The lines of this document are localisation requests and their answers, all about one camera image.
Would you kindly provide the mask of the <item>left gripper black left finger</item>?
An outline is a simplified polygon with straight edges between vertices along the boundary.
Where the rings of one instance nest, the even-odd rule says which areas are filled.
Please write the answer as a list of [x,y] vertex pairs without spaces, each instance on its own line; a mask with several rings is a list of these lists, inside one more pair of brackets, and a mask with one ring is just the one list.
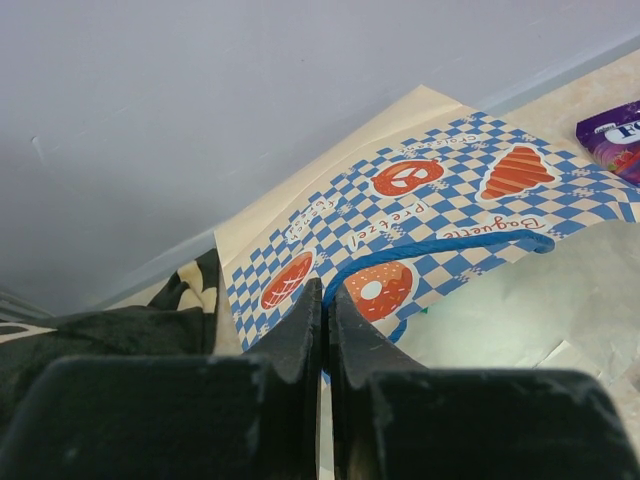
[[239,356],[67,357],[1,444],[5,479],[314,479],[322,285]]

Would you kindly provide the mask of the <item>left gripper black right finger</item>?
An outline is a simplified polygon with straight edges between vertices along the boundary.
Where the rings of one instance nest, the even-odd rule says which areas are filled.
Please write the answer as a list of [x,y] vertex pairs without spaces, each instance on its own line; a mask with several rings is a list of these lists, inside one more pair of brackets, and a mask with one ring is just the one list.
[[599,382],[576,370],[430,369],[328,303],[338,479],[635,479],[639,462]]

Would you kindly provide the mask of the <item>blue checkered paper bag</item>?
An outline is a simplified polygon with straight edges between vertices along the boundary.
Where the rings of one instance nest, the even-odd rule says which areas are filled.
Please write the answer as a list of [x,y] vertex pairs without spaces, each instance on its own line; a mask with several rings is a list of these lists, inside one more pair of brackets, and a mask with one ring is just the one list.
[[240,345],[337,280],[429,367],[639,361],[639,191],[419,87],[215,233]]

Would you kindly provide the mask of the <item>purple Fox's candy packet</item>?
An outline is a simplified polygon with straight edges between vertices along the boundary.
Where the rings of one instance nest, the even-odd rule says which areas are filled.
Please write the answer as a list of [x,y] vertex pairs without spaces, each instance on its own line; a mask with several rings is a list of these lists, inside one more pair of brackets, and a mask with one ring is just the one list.
[[634,101],[578,122],[575,135],[597,165],[639,186],[639,129]]

